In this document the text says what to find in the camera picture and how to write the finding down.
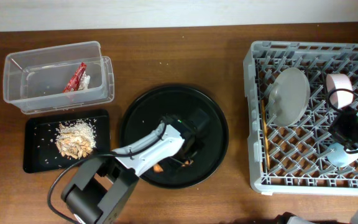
plastic bin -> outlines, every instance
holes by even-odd
[[[337,113],[325,102],[326,75],[330,73],[346,74],[358,93],[358,44],[256,41],[243,66],[252,188],[265,195],[358,195],[358,160],[339,168],[326,158],[332,153],[328,146],[334,142],[328,128]],[[275,115],[266,114],[267,170],[260,101],[268,100],[275,78],[290,67],[308,77],[310,100],[300,121],[289,127],[278,127],[272,122]],[[351,106],[357,107],[358,99]]]
[[[87,90],[63,93],[80,63],[90,76]],[[114,75],[109,57],[96,41],[9,54],[4,67],[4,100],[24,114],[66,110],[109,103],[114,99]]]

black round plate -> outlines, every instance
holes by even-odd
[[[210,97],[185,85],[161,86],[135,100],[124,115],[120,128],[120,146],[136,142],[157,128],[159,119],[174,114],[186,119],[200,108],[208,114],[208,133],[200,141],[203,147],[193,158],[194,163],[175,174],[146,171],[141,177],[158,187],[180,189],[207,179],[222,162],[229,143],[229,131],[222,110]]]

wooden table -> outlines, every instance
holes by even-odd
[[[24,125],[31,117],[2,99],[2,72],[8,53],[97,40],[113,62],[116,97],[105,108],[111,118],[112,147],[120,119],[146,90],[164,83],[186,83],[214,98],[224,111],[230,143],[220,168],[207,181],[166,190],[139,181],[120,223],[253,223],[292,212],[309,220],[348,222],[358,197],[264,196],[249,184],[247,101],[242,60],[255,40],[358,43],[358,23],[105,29],[0,33],[0,223],[64,223],[47,207],[46,196],[60,171],[22,170]],[[69,214],[56,188],[53,203]]]

dish rack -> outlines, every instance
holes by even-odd
[[[358,44],[256,41],[244,61],[244,87],[249,109],[250,184],[259,193],[358,195],[358,160],[346,167],[326,158],[334,143],[328,132],[337,112],[325,99],[326,75],[346,74],[358,93]],[[260,101],[265,106],[272,84],[287,68],[303,71],[310,83],[305,114],[294,125],[280,128],[266,114],[270,170],[266,166]],[[356,99],[351,107],[358,107]]]

red wrapper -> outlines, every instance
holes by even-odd
[[[85,72],[85,69],[86,69],[86,65],[83,62],[81,62],[80,67],[74,73],[73,77],[67,83],[66,88],[63,90],[64,93],[78,90],[78,87],[80,87],[80,80]]]

